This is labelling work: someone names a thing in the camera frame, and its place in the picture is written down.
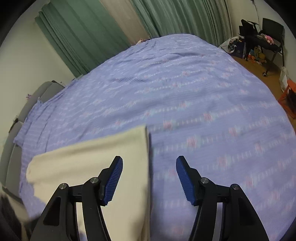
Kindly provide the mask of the cream white pants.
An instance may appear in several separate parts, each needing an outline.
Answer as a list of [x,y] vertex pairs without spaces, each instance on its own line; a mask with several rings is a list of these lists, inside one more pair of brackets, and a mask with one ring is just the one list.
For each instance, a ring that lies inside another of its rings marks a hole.
[[149,240],[149,141],[145,126],[35,156],[26,172],[34,196],[48,203],[61,183],[81,185],[123,159],[123,171],[103,217],[112,240]]

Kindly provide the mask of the purple floral bed sheet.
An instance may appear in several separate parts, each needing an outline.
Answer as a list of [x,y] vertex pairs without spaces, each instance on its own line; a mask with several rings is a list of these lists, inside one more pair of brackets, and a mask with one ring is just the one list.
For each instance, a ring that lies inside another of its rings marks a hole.
[[295,131],[260,79],[189,34],[132,46],[35,104],[15,138],[29,216],[44,209],[26,180],[34,156],[139,125],[151,135],[151,240],[189,238],[196,209],[180,155],[216,184],[239,184],[268,238],[284,236],[295,219]]

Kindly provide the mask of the orange plastic stool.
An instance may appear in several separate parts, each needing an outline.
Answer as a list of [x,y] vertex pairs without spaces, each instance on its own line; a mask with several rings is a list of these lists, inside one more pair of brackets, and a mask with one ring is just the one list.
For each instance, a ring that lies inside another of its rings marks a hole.
[[295,119],[295,83],[292,80],[287,81],[287,88],[279,98],[278,103]]

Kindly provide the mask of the green curtains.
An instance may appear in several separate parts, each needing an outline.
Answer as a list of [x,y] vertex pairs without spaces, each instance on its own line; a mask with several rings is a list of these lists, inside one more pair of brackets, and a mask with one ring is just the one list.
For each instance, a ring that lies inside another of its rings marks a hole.
[[218,46],[233,34],[227,1],[50,1],[35,20],[75,77],[141,39],[192,34]]

